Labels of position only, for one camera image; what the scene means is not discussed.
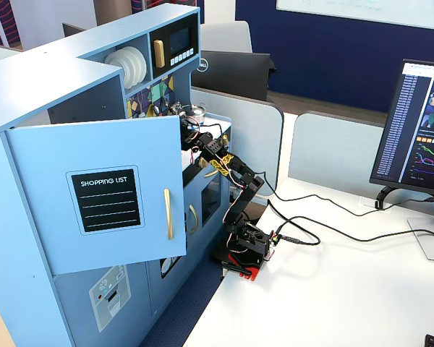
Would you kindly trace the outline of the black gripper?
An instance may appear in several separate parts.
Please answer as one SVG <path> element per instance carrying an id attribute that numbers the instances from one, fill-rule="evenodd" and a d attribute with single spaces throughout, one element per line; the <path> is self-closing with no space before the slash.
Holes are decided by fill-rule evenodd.
<path id="1" fill-rule="evenodd" d="M 188 151 L 200 136 L 200 123 L 195 120 L 181 119 L 181 149 Z"/>

